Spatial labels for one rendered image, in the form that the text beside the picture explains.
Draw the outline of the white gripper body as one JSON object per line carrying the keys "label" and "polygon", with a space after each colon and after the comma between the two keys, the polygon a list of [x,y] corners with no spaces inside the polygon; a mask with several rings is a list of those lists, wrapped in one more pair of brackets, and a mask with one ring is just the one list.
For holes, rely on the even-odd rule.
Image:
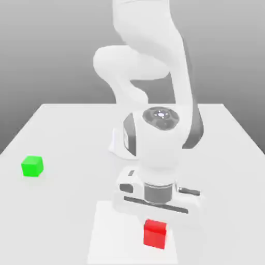
{"label": "white gripper body", "polygon": [[115,191],[113,207],[123,213],[132,214],[142,220],[152,219],[164,223],[199,222],[202,219],[202,207],[194,202],[183,201],[179,196],[163,205],[154,205],[138,198],[134,194]]}

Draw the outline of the small green cube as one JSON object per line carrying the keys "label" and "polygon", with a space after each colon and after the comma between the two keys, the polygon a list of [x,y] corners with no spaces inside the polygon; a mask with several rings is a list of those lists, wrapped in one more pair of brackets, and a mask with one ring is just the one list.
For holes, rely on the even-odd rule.
{"label": "small green cube", "polygon": [[27,156],[21,162],[23,176],[25,177],[39,177],[43,172],[43,160],[41,156]]}

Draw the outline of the small red cube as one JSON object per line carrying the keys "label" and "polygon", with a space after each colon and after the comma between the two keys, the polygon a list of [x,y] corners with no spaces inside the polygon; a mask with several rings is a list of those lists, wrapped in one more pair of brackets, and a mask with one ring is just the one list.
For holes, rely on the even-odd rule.
{"label": "small red cube", "polygon": [[147,219],[144,224],[143,244],[154,248],[165,249],[167,224]]}

